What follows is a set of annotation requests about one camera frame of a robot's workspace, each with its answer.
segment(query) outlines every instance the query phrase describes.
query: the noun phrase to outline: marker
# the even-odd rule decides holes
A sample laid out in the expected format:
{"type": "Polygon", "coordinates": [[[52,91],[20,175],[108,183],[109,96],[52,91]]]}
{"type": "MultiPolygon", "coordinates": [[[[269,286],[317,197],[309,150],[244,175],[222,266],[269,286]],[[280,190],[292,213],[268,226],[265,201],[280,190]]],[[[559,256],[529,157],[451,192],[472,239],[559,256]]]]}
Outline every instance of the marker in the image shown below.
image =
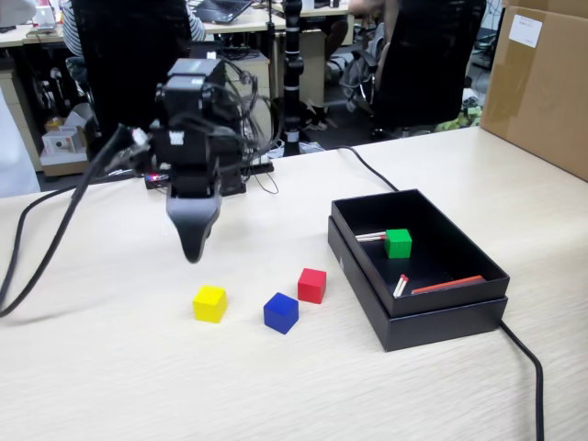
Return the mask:
{"type": "Polygon", "coordinates": [[[372,236],[372,237],[359,237],[357,238],[358,242],[375,242],[375,241],[385,241],[386,236],[372,236]]]}
{"type": "Polygon", "coordinates": [[[407,283],[408,283],[408,278],[405,277],[400,289],[398,290],[398,297],[400,297],[402,295],[402,292],[404,291],[404,288],[406,287],[407,283]]]}
{"type": "Polygon", "coordinates": [[[404,274],[401,275],[400,280],[398,281],[398,285],[396,285],[396,289],[394,289],[394,292],[392,294],[392,296],[394,297],[394,299],[397,299],[398,296],[398,291],[402,286],[402,283],[404,283],[404,279],[406,278],[406,276],[404,274]]]}
{"type": "Polygon", "coordinates": [[[386,232],[371,232],[370,234],[359,234],[356,239],[367,239],[368,237],[380,237],[385,236],[386,232]]]}

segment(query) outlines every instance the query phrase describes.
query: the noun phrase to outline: red cube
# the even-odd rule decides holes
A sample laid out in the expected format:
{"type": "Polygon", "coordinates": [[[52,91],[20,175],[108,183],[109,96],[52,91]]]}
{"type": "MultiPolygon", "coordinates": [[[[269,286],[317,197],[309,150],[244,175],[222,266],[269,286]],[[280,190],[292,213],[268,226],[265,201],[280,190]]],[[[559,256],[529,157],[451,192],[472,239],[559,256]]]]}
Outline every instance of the red cube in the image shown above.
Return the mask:
{"type": "Polygon", "coordinates": [[[304,268],[298,280],[298,300],[322,303],[322,296],[327,289],[327,273],[316,269],[304,268]]]}

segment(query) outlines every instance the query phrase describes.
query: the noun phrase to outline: laptop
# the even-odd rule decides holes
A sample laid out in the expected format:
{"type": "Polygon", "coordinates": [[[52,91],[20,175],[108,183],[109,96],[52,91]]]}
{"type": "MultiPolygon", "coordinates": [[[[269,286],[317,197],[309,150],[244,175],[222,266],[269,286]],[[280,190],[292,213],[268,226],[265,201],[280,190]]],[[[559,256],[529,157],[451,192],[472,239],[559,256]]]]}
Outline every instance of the laptop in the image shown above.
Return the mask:
{"type": "Polygon", "coordinates": [[[37,13],[33,17],[33,23],[38,30],[51,30],[57,28],[51,6],[37,6],[37,13]]]}
{"type": "Polygon", "coordinates": [[[236,19],[253,0],[204,0],[191,6],[194,15],[205,23],[228,25],[236,19]]]}

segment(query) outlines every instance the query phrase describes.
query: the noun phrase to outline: green cube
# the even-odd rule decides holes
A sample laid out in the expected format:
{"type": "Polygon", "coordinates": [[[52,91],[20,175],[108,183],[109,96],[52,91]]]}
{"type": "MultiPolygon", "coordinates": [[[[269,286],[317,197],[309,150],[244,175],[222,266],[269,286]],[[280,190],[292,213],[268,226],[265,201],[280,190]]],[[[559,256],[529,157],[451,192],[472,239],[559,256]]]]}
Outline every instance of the green cube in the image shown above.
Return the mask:
{"type": "Polygon", "coordinates": [[[386,254],[389,259],[408,259],[411,256],[413,239],[407,230],[386,230],[386,254]]]}

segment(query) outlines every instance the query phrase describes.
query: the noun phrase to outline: blue cube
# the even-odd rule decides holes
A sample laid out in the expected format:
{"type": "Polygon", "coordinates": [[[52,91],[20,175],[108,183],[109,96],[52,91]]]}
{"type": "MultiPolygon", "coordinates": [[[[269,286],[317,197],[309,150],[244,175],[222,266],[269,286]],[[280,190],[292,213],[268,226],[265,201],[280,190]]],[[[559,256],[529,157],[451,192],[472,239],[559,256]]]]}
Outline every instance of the blue cube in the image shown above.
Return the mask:
{"type": "Polygon", "coordinates": [[[277,293],[264,306],[264,323],[286,334],[298,321],[298,301],[277,293]]]}

